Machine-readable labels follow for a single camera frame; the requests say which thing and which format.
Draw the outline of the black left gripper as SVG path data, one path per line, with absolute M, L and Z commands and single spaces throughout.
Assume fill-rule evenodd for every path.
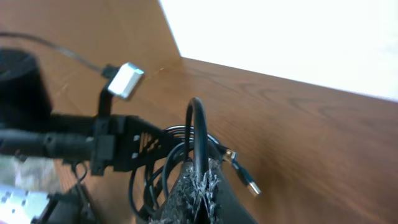
M 113 94 L 106 85 L 99 95 L 98 114 L 93 126 L 94 148 L 91 153 L 91 174 L 103 176 L 114 159 L 117 135 L 124 132 L 126 117 L 112 115 Z M 124 171 L 136 170 L 168 156 L 182 140 L 164 129 L 137 117 L 128 116 L 126 124 L 127 151 Z

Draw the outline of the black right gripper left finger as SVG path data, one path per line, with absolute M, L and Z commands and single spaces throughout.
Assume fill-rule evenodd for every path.
M 204 197 L 205 174 L 197 174 L 194 163 L 186 162 L 160 212 L 150 224 L 198 223 Z

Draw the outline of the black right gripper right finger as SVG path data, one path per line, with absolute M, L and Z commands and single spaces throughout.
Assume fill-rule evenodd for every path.
M 205 173 L 204 201 L 209 223 L 256 224 L 257 221 L 240 203 L 217 160 L 208 160 Z

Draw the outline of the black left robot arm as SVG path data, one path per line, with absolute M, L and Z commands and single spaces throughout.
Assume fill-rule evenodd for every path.
M 107 167 L 135 172 L 166 157 L 178 143 L 137 116 L 111 113 L 113 96 L 127 97 L 143 77 L 131 63 L 107 66 L 98 114 L 52 113 L 36 58 L 19 49 L 1 50 L 1 153 L 90 163 L 93 175 Z

